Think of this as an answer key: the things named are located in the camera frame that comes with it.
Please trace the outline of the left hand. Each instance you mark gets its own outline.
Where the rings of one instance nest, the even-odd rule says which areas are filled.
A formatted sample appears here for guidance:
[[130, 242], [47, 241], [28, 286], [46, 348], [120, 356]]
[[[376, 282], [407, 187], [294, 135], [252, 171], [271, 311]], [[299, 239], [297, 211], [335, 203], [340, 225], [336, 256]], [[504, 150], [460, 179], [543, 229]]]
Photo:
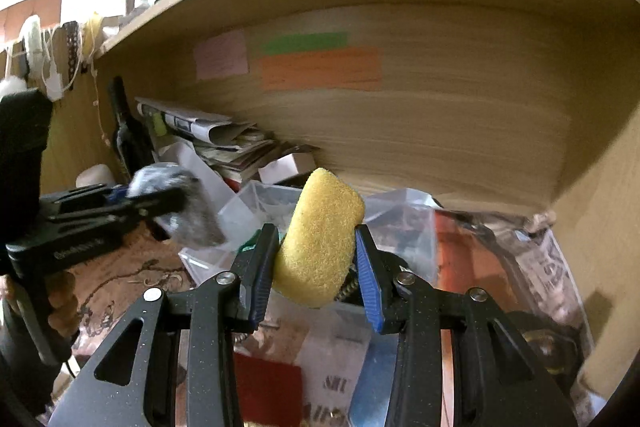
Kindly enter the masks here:
[[[64, 271], [49, 277], [46, 282], [48, 299], [52, 312], [48, 316], [51, 329], [62, 337], [70, 338], [78, 332], [80, 316], [78, 299], [75, 295], [76, 277]], [[12, 311], [19, 317], [22, 315], [16, 300], [16, 291], [9, 275], [1, 277], [1, 298], [9, 303]]]

